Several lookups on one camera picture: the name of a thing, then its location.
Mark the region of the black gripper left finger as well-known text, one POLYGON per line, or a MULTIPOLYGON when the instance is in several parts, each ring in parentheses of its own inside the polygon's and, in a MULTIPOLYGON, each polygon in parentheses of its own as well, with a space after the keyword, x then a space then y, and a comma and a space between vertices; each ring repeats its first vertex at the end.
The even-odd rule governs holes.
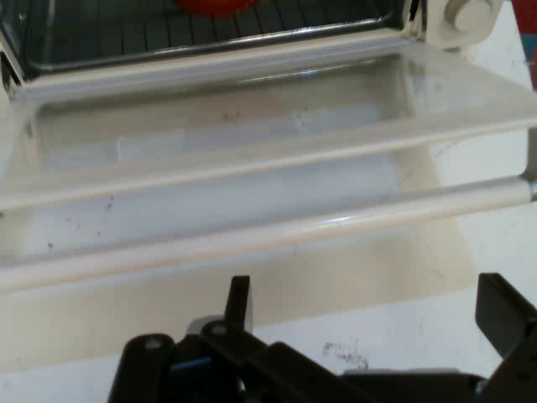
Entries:
POLYGON ((128 341, 110 402, 359 402, 361 392, 284 343, 247 330, 250 278, 231 280, 222 316, 176 342, 163 333, 128 341))

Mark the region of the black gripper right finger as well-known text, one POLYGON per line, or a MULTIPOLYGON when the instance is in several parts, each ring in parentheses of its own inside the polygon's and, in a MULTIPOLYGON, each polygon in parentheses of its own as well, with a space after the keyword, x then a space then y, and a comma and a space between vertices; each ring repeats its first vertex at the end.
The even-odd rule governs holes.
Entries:
POLYGON ((500 274, 482 273, 475 319, 502 358, 476 401, 535 402, 536 308, 500 274))

